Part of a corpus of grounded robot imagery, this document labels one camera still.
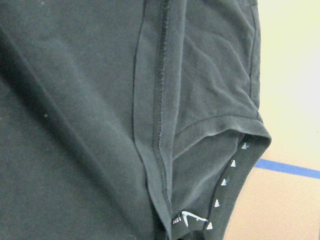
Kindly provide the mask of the black graphic t-shirt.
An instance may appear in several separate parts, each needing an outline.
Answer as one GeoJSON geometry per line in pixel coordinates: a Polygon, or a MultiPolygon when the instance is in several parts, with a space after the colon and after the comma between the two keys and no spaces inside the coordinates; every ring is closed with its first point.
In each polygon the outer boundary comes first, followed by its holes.
{"type": "Polygon", "coordinates": [[[1,1],[1,239],[222,240],[260,51],[255,0],[1,1]]]}

